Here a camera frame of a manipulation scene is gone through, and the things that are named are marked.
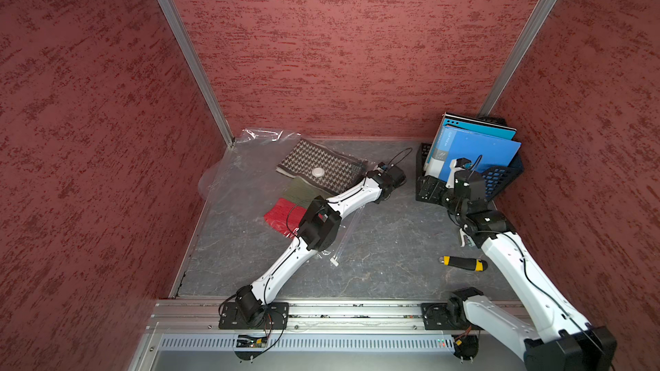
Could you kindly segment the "red knit scarf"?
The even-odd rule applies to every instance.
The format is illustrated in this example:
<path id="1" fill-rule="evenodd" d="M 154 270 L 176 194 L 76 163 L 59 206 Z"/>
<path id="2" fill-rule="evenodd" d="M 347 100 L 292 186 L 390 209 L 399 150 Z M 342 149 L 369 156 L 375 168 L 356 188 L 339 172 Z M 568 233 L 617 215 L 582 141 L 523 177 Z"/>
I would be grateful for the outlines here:
<path id="1" fill-rule="evenodd" d="M 293 238 L 297 234 L 298 225 L 306 211 L 306 208 L 280 198 L 265 214 L 264 220 L 284 237 Z"/>

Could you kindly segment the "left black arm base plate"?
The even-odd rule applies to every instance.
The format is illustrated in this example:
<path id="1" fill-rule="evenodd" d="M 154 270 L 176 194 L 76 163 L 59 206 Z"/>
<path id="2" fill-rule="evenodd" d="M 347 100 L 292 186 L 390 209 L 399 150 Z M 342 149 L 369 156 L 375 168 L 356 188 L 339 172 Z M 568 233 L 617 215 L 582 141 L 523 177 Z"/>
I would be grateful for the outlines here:
<path id="1" fill-rule="evenodd" d="M 260 307 L 247 319 L 235 302 L 223 304 L 219 314 L 220 330 L 283 330 L 287 328 L 290 304 L 273 302 Z"/>

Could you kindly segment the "clear plastic vacuum bag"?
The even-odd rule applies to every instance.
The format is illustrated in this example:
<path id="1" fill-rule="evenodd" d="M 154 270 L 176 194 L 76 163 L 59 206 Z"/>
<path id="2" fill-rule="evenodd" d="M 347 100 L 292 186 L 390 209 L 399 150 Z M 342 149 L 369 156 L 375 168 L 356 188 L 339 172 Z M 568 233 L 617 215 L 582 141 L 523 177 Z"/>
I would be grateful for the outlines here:
<path id="1" fill-rule="evenodd" d="M 295 148 L 293 131 L 247 129 L 223 159 L 205 171 L 199 193 L 205 207 L 195 231 L 187 272 L 220 275 L 263 272 L 290 244 L 264 219 L 293 179 L 276 166 Z"/>

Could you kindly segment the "houndstooth black white scarf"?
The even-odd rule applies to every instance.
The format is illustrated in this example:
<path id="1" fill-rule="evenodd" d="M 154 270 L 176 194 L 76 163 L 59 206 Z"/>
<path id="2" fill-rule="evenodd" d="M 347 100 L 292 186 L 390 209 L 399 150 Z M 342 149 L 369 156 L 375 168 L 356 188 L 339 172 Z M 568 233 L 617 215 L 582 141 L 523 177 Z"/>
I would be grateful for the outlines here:
<path id="1" fill-rule="evenodd" d="M 315 178 L 313 168 L 323 168 L 325 175 Z M 341 194 L 359 183 L 367 172 L 368 161 L 300 139 L 276 170 L 290 178 L 302 178 L 314 187 L 333 195 Z"/>

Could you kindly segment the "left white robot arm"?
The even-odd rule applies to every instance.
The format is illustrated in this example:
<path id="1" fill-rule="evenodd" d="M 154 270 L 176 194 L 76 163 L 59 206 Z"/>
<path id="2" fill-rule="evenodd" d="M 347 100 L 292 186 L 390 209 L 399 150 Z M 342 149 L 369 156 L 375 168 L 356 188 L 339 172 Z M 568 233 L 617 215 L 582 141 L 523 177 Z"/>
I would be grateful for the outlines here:
<path id="1" fill-rule="evenodd" d="M 239 322 L 247 329 L 264 325 L 275 328 L 272 305 L 278 292 L 303 264 L 334 243 L 342 219 L 366 204 L 379 204 L 387 200 L 406 181 L 407 177 L 399 167 L 380 163 L 349 190 L 328 199 L 321 196 L 314 198 L 283 254 L 260 278 L 243 286 L 221 303 L 218 327 L 225 329 L 230 326 L 232 311 L 228 305 L 233 301 Z"/>

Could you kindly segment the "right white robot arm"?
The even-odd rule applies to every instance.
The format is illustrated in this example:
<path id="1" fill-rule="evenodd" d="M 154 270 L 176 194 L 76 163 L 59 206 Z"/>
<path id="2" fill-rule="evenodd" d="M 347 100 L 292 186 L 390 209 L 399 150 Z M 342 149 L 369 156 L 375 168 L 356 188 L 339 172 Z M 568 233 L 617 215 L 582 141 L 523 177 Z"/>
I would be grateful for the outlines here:
<path id="1" fill-rule="evenodd" d="M 450 316 L 478 326 L 516 354 L 527 370 L 611 370 L 614 335 L 594 327 L 557 289 L 529 254 L 508 219 L 491 208 L 486 180 L 466 158 L 452 161 L 442 204 L 472 244 L 499 269 L 529 314 L 530 324 L 509 314 L 480 290 L 457 290 Z"/>

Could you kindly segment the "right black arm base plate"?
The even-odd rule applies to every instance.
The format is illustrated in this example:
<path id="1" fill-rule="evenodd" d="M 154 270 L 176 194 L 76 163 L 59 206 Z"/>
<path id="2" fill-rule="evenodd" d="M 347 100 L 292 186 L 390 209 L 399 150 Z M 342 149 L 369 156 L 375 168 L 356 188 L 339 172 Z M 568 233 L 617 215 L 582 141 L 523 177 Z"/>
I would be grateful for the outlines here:
<path id="1" fill-rule="evenodd" d="M 420 308 L 426 331 L 482 330 L 467 320 L 459 302 L 422 303 Z"/>

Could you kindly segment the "olive green knit scarf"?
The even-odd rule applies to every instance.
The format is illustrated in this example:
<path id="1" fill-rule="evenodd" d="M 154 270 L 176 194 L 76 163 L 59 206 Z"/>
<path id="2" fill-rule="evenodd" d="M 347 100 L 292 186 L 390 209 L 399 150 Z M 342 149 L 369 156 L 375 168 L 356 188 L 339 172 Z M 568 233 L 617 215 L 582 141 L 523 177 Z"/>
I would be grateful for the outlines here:
<path id="1" fill-rule="evenodd" d="M 317 197 L 328 199 L 333 197 L 333 194 L 318 187 L 314 187 L 306 180 L 299 177 L 292 180 L 282 195 L 283 199 L 304 209 L 307 209 Z"/>

